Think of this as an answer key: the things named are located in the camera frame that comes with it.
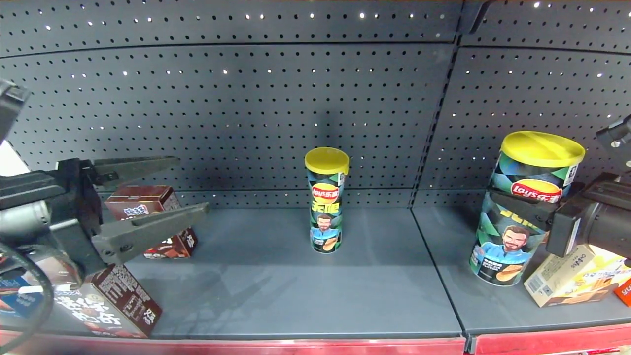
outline black cable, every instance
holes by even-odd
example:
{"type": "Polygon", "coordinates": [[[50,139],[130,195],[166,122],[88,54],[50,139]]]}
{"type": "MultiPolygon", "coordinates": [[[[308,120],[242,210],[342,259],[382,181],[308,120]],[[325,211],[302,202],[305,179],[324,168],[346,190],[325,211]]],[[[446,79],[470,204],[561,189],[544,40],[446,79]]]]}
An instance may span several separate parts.
{"type": "Polygon", "coordinates": [[[42,294],[44,295],[44,302],[38,307],[35,318],[29,321],[28,327],[22,332],[22,334],[8,342],[6,345],[0,346],[0,354],[5,354],[22,345],[22,343],[35,334],[42,324],[46,322],[54,304],[54,290],[48,276],[46,276],[44,271],[42,271],[42,269],[31,259],[25,257],[17,250],[2,242],[0,242],[0,253],[7,258],[15,260],[17,264],[23,267],[27,272],[30,272],[42,286],[42,294]]]}

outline lay's logo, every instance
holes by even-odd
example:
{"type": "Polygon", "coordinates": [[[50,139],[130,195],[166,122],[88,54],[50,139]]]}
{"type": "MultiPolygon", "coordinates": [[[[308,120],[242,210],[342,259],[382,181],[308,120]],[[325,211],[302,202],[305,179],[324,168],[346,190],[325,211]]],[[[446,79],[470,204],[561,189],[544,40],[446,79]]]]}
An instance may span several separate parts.
{"type": "Polygon", "coordinates": [[[548,181],[523,179],[510,186],[510,193],[544,202],[558,202],[563,191],[548,181]]]}
{"type": "Polygon", "coordinates": [[[311,195],[317,203],[328,205],[339,197],[339,188],[330,184],[315,184],[311,187],[311,195]]]}

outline orange packaging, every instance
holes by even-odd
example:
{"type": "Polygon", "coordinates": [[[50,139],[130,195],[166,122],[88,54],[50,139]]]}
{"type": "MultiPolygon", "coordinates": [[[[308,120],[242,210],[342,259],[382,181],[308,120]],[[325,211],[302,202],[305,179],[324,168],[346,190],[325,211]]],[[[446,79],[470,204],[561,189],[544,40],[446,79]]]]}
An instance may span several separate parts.
{"type": "Polygon", "coordinates": [[[631,307],[631,279],[614,290],[616,295],[629,307],[631,307]]]}

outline yellow lid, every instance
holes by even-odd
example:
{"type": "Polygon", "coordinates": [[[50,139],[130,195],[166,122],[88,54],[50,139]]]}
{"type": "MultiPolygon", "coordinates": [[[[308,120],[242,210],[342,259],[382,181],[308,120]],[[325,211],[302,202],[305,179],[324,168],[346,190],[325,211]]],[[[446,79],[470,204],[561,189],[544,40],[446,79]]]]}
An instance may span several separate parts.
{"type": "Polygon", "coordinates": [[[507,135],[501,149],[518,162],[540,167],[572,166],[585,157],[585,148],[575,141],[535,131],[518,131],[507,135]]]}
{"type": "Polygon", "coordinates": [[[309,150],[305,155],[307,168],[318,174],[348,174],[350,159],[346,153],[331,147],[320,147],[309,150]]]}

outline brown box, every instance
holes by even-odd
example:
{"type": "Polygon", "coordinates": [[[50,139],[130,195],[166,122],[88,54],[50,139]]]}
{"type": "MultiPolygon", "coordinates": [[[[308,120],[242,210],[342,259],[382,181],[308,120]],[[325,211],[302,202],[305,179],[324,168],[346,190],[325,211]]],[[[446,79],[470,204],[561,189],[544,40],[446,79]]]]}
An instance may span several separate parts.
{"type": "MultiPolygon", "coordinates": [[[[118,220],[180,208],[170,186],[125,186],[119,188],[105,205],[118,220]]],[[[168,238],[144,253],[147,259],[190,258],[198,239],[191,227],[168,238]]]]}
{"type": "MultiPolygon", "coordinates": [[[[37,265],[56,287],[56,306],[93,334],[146,339],[162,314],[160,306],[124,265],[111,265],[87,277],[79,289],[70,287],[69,291],[59,290],[59,286],[76,283],[69,266],[55,258],[39,261],[37,265]]],[[[31,286],[39,285],[28,272],[22,279],[31,286]]]]}

